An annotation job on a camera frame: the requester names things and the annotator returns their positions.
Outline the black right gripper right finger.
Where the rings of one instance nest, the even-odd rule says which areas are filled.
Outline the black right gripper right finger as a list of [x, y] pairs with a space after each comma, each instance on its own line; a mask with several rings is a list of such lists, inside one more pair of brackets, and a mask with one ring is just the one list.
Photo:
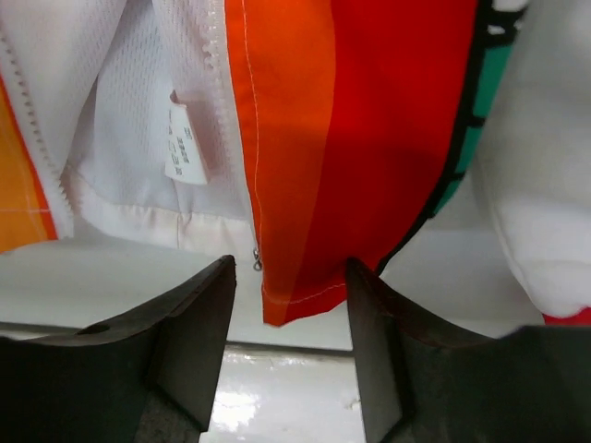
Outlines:
[[367, 441], [589, 440], [589, 328], [525, 326], [493, 339], [429, 312], [355, 258], [345, 280]]

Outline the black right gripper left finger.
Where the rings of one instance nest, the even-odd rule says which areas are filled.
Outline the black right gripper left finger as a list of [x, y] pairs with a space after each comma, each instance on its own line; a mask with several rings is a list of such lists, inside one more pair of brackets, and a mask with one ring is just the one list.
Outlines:
[[5, 442], [196, 442], [211, 422], [235, 300], [220, 257], [74, 333], [1, 340]]

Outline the white and red kids jacket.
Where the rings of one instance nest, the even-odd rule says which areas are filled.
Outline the white and red kids jacket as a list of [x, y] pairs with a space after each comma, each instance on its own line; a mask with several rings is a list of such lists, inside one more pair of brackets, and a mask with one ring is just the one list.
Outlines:
[[590, 322], [586, 1], [5, 1], [1, 248], [252, 259], [263, 319], [345, 298], [471, 174], [550, 325]]

